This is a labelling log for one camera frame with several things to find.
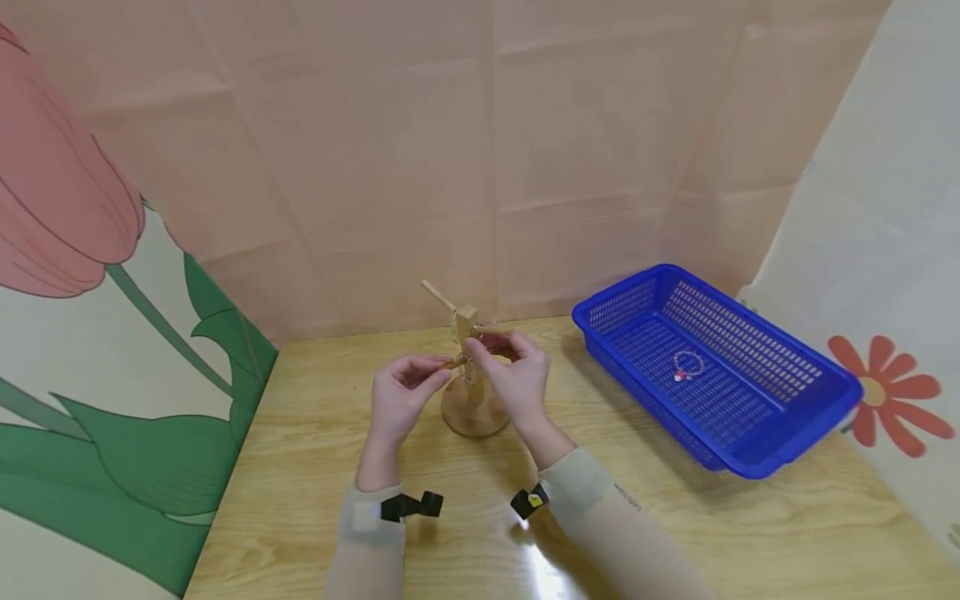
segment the forearm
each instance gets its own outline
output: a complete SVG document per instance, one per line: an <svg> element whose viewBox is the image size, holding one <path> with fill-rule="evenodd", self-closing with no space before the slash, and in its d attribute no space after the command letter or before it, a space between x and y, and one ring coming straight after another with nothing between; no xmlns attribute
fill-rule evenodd
<svg viewBox="0 0 960 600"><path fill-rule="evenodd" d="M368 436L357 468L357 490L374 492L400 485L399 455L398 446Z"/></svg>
<svg viewBox="0 0 960 600"><path fill-rule="evenodd" d="M514 428L530 450L538 470L552 467L577 447L545 413L515 419Z"/></svg>
<svg viewBox="0 0 960 600"><path fill-rule="evenodd" d="M406 527L380 518L381 503L401 493L397 456L398 448L367 440L355 485L344 495L323 600L403 597Z"/></svg>
<svg viewBox="0 0 960 600"><path fill-rule="evenodd" d="M711 600L693 564L584 449L540 473L557 522L625 600Z"/></svg>

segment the wooden stand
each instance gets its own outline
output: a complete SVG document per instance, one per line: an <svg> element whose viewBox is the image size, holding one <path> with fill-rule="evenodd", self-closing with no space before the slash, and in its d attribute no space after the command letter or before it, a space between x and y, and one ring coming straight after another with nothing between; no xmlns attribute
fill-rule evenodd
<svg viewBox="0 0 960 600"><path fill-rule="evenodd" d="M428 282L423 281L422 285L444 306L448 308L454 306ZM484 380L483 373L466 359L467 339L479 336L481 331L478 329L483 327L477 319L477 309L470 305L459 308L454 306L453 324L461 351L461 356L454 363L463 361L466 364L464 372L456 375L447 384L440 411L444 415L447 426L454 432L467 438L487 438L503 429L509 422L509 418ZM483 328L486 332L493 332L492 327ZM509 332L509 330L498 328L496 332ZM472 372L469 380L468 371Z"/></svg>

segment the wall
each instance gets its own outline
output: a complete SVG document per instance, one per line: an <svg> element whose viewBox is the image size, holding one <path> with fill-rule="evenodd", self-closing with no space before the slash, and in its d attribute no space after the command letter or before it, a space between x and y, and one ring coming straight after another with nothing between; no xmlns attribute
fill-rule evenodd
<svg viewBox="0 0 960 600"><path fill-rule="evenodd" d="M0 25L0 595L180 596L275 360Z"/></svg>
<svg viewBox="0 0 960 600"><path fill-rule="evenodd" d="M841 430L960 564L958 21L894 3L742 297L861 377Z"/></svg>
<svg viewBox="0 0 960 600"><path fill-rule="evenodd" d="M4 0L275 341L749 282L889 0Z"/></svg>

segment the sleeve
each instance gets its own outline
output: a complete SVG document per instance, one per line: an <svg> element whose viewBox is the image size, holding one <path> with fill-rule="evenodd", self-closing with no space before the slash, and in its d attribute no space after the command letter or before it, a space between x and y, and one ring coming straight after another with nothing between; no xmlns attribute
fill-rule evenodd
<svg viewBox="0 0 960 600"><path fill-rule="evenodd" d="M323 600L403 598L406 527L380 518L380 503L400 492L400 486L370 493L347 490Z"/></svg>
<svg viewBox="0 0 960 600"><path fill-rule="evenodd" d="M582 448L540 472L557 522L624 600L713 600L662 527Z"/></svg>

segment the floral wallpaper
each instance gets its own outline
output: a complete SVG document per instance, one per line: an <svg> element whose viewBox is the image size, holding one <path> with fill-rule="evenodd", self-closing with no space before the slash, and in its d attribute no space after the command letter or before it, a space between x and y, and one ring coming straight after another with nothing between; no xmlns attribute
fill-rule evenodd
<svg viewBox="0 0 960 600"><path fill-rule="evenodd" d="M276 349L0 25L5 597L182 596Z"/></svg>
<svg viewBox="0 0 960 600"><path fill-rule="evenodd" d="M859 377L841 433L960 564L958 19L893 4L741 297Z"/></svg>

